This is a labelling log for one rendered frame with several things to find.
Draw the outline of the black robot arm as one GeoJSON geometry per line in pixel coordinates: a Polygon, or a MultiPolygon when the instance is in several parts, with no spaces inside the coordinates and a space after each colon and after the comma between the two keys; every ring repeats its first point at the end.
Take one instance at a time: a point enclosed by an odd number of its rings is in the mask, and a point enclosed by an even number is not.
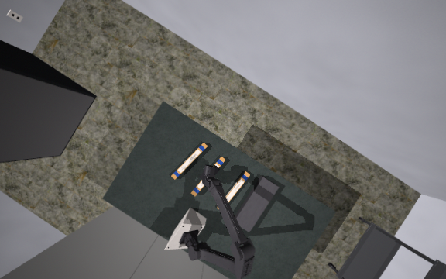
{"type": "Polygon", "coordinates": [[[202,184],[208,187],[209,192],[217,203],[218,209],[232,239],[230,249],[233,256],[218,252],[211,248],[209,249],[206,242],[199,243],[197,238],[199,234],[198,230],[184,232],[179,243],[185,243],[188,247],[190,260],[206,260],[207,262],[232,272],[235,274],[236,279],[242,279],[251,274],[256,249],[255,247],[253,248],[251,239],[247,238],[241,230],[232,208],[225,197],[220,180],[214,179],[219,170],[220,169],[217,166],[205,165],[202,184]],[[240,246],[240,244],[243,244],[243,246],[240,246]],[[249,258],[249,260],[247,260],[247,258],[249,258]],[[246,262],[244,262],[244,260],[246,260],[246,262]]]}

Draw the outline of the orange pack with white e6013 label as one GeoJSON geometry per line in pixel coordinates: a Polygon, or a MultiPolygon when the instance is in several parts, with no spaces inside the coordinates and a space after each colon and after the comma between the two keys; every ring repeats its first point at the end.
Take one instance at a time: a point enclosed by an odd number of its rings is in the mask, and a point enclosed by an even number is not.
{"type": "Polygon", "coordinates": [[[240,189],[240,187],[245,183],[245,181],[248,179],[250,174],[245,171],[244,174],[238,179],[238,181],[235,183],[235,185],[232,187],[229,193],[225,196],[230,202],[230,200],[233,198],[233,196],[236,194],[236,192],[240,189]]]}

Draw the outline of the white welding electrode pack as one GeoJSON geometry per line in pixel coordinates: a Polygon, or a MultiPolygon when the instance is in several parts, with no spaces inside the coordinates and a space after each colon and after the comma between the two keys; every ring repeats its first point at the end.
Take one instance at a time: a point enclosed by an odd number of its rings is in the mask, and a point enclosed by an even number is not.
{"type": "Polygon", "coordinates": [[[203,143],[172,175],[175,180],[179,175],[208,147],[206,143],[203,143]]]}

